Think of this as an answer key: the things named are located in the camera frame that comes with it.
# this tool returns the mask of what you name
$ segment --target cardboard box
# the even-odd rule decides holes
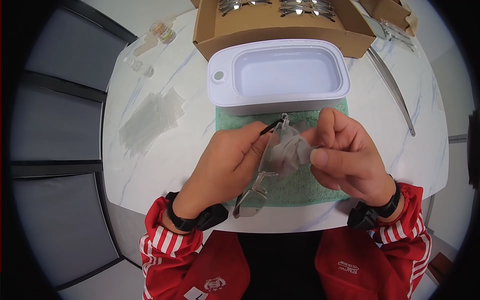
[[[331,0],[335,22],[326,18],[288,15],[280,17],[280,3],[244,6],[222,17],[217,0],[201,0],[193,43],[209,60],[216,52],[236,45],[284,38],[311,38],[331,42],[343,56],[360,58],[375,35],[350,0]]]
[[[409,26],[405,18],[410,16],[411,11],[401,6],[399,0],[360,0],[360,4],[373,19],[379,22],[384,19],[403,30]]]

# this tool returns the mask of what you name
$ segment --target white stripe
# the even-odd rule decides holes
[[[423,270],[421,270],[420,272],[416,273],[414,276],[413,276],[413,279],[417,279],[419,276],[421,276],[422,274],[425,273],[425,271],[427,270],[427,267],[425,267]]]
[[[151,265],[153,265],[156,261],[156,258],[153,257],[152,255],[152,241],[148,240],[147,242],[147,256],[149,258],[148,263],[144,264],[143,270],[144,270],[144,277],[147,278],[147,272],[148,269],[150,268]]]
[[[148,256],[146,253],[145,253],[145,239],[148,238],[148,234],[145,234],[141,239],[140,239],[140,252],[145,255],[145,256]],[[150,264],[152,262],[152,257],[148,257],[148,262],[143,264],[142,265],[142,271],[144,273],[144,277],[146,278],[147,277],[147,273],[145,271],[145,267],[147,264]]]
[[[412,233],[413,233],[413,238],[416,238],[418,232],[417,232],[417,228],[415,226],[413,227]]]
[[[387,233],[388,233],[388,237],[392,242],[397,241],[395,235],[393,234],[393,228],[391,226],[387,229]]]
[[[145,234],[144,236],[142,236],[142,238],[140,239],[140,252],[143,254],[143,255],[147,255],[145,253],[145,240],[146,238],[148,238],[148,234]]]
[[[167,231],[167,236],[163,241],[162,248],[160,249],[161,252],[167,254],[168,246],[170,245],[170,241],[172,240],[173,233],[171,231]]]
[[[423,232],[423,227],[421,225],[420,218],[417,218],[417,225],[419,226],[419,233]]]
[[[410,298],[411,294],[412,294],[412,289],[413,289],[413,284],[412,284],[412,281],[414,279],[414,276],[413,276],[413,272],[415,270],[415,264],[418,263],[418,262],[421,262],[423,260],[425,260],[425,258],[429,257],[430,258],[430,242],[428,241],[428,238],[422,234],[420,235],[421,239],[423,240],[423,242],[425,243],[425,253],[423,254],[423,257],[421,260],[419,261],[416,261],[414,260],[413,261],[413,264],[412,264],[412,275],[410,276],[410,290],[408,291],[408,294],[407,294],[407,298]]]
[[[387,239],[385,237],[385,227],[380,227],[380,237],[382,238],[383,244],[388,244]]]
[[[147,299],[151,299],[152,296],[150,296],[150,293],[148,292],[147,290],[147,284],[145,282],[145,285],[144,285],[144,293],[145,293],[145,296],[147,296]]]
[[[425,249],[425,254],[423,255],[422,259],[420,261],[423,261],[425,260],[422,264],[419,264],[417,265],[416,267],[413,268],[413,271],[418,271],[420,269],[422,269],[426,264],[428,264],[428,260],[430,259],[430,241],[428,240],[428,238],[426,237],[425,234],[422,234],[420,235],[421,239],[423,240],[423,242],[425,243],[425,245],[427,246],[427,249]]]
[[[175,256],[175,251],[180,249],[181,241],[183,240],[183,235],[177,235],[177,241],[175,242],[175,246],[173,246],[172,253],[170,253],[171,257],[176,257]]]
[[[155,249],[158,249],[158,241],[160,240],[160,237],[162,236],[163,232],[163,227],[158,226],[155,231],[155,236],[153,237],[153,244],[152,246],[155,247]]]
[[[402,238],[402,239],[406,239],[407,236],[405,235],[405,233],[403,233],[403,228],[402,228],[402,223],[400,223],[400,220],[398,220],[396,223],[396,230],[398,231],[398,235]]]

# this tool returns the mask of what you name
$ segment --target embroidered logo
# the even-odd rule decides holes
[[[223,286],[227,284],[225,280],[222,279],[222,277],[217,277],[213,279],[209,279],[205,282],[204,288],[207,291],[216,291],[219,289],[223,289]]]
[[[339,261],[338,265],[340,266],[340,267],[338,267],[340,270],[347,271],[347,272],[350,272],[352,274],[356,274],[359,270],[359,268],[356,265],[347,264],[344,261]]]

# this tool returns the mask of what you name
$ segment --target white marble table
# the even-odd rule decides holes
[[[206,93],[207,61],[192,44],[196,10],[176,19],[176,40],[138,59],[155,68],[145,78],[123,63],[142,38],[117,58],[110,80],[103,124],[103,164],[108,199],[146,214],[153,201],[178,191],[191,175],[215,132],[215,107]],[[442,189],[448,175],[448,138],[442,98],[432,68],[421,58],[377,39],[373,47],[402,91],[416,136],[408,131],[394,98],[367,55],[345,58],[351,79],[348,110],[370,134],[387,172],[399,181],[424,188],[423,198]],[[120,145],[119,129],[149,93],[173,87],[185,99],[178,127],[162,133],[143,155],[130,157]],[[254,217],[229,218],[215,227],[238,232],[299,232],[345,226],[352,200],[300,207],[264,207]]]

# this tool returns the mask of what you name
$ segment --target jacket cuff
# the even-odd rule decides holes
[[[158,198],[145,217],[145,227],[152,246],[171,257],[175,257],[178,252],[186,254],[196,251],[202,243],[201,231],[194,229],[188,234],[179,235],[163,227],[162,216],[166,212],[167,203],[165,197]]]

